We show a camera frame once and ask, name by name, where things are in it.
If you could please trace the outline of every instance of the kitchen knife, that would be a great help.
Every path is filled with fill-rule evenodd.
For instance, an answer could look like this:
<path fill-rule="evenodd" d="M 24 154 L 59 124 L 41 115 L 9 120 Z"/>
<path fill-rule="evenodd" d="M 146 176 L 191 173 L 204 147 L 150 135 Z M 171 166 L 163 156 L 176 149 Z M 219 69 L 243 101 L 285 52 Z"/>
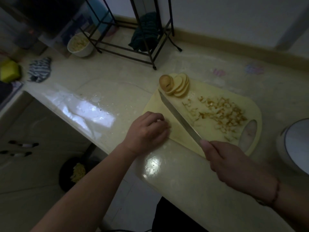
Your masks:
<path fill-rule="evenodd" d="M 202 140 L 202 138 L 199 136 L 199 134 L 191 127 L 191 125 L 184 119 L 184 117 L 177 111 L 177 109 L 170 103 L 170 101 L 168 101 L 168 99 L 161 93 L 161 91 L 159 91 L 159 93 L 164 105 L 170 110 L 173 116 L 175 116 L 175 118 L 196 141 L 196 143 L 201 146 L 200 140 Z"/>

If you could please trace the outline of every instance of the sponge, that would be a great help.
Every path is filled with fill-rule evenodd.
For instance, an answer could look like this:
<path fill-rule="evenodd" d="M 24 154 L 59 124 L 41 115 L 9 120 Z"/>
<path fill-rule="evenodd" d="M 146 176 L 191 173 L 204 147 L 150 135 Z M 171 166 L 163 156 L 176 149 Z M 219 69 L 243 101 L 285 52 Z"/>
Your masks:
<path fill-rule="evenodd" d="M 10 83 L 21 77 L 19 66 L 16 62 L 8 59 L 1 65 L 0 81 Z"/>

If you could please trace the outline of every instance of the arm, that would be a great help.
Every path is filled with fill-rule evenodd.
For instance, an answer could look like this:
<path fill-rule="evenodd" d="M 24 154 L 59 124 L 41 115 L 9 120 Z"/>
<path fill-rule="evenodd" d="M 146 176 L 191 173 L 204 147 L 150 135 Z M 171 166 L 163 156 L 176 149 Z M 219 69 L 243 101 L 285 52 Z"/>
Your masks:
<path fill-rule="evenodd" d="M 201 141 L 206 159 L 220 181 L 245 194 L 271 203 L 276 194 L 277 179 L 253 162 L 237 146 Z M 309 229 L 309 201 L 291 187 L 280 183 L 273 209 Z"/>
<path fill-rule="evenodd" d="M 125 140 L 72 187 L 31 232 L 95 231 L 134 159 L 168 135 L 169 125 L 162 114 L 147 112 L 137 118 Z"/>

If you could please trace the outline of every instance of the potato slice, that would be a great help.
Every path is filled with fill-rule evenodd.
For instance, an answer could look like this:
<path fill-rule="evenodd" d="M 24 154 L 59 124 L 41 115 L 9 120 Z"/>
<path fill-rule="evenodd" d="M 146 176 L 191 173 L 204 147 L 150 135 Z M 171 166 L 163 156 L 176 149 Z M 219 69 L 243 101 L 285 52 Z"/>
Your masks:
<path fill-rule="evenodd" d="M 159 84 L 163 91 L 170 91 L 173 88 L 173 78 L 169 75 L 162 75 Z"/>
<path fill-rule="evenodd" d="M 167 95 L 173 95 L 173 93 L 175 92 L 176 89 L 178 89 L 183 83 L 183 79 L 182 77 L 175 77 L 174 78 L 174 87 L 168 91 L 168 92 L 165 92 Z"/>
<path fill-rule="evenodd" d="M 183 96 L 185 96 L 185 95 L 188 93 L 189 88 L 190 88 L 190 83 L 187 83 L 187 85 L 185 86 L 185 88 L 184 88 L 180 93 L 174 93 L 174 95 L 175 95 L 177 98 L 183 97 Z"/>
<path fill-rule="evenodd" d="M 184 73 L 180 73 L 176 77 L 182 77 L 183 81 L 185 81 L 185 83 L 182 83 L 182 85 L 178 89 L 175 90 L 175 93 L 180 93 L 185 89 L 187 83 L 189 82 L 189 79 L 188 79 L 188 76 Z"/>

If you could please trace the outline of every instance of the dish cloth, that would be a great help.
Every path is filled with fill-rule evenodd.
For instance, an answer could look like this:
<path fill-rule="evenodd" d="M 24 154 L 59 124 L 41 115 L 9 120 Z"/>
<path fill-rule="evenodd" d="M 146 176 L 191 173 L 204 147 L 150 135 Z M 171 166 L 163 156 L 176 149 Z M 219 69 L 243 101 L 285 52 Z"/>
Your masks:
<path fill-rule="evenodd" d="M 137 27 L 133 33 L 131 42 L 129 46 L 131 46 L 134 50 L 138 51 L 147 51 L 142 33 L 144 32 L 146 43 L 149 47 L 149 50 L 155 49 L 159 43 L 158 41 L 158 26 L 157 26 L 157 13 L 149 12 L 140 18 L 141 28 Z"/>
<path fill-rule="evenodd" d="M 33 60 L 29 64 L 29 80 L 40 83 L 44 80 L 46 80 L 50 76 L 50 63 L 52 62 L 52 59 L 50 57 L 43 58 L 41 60 Z"/>

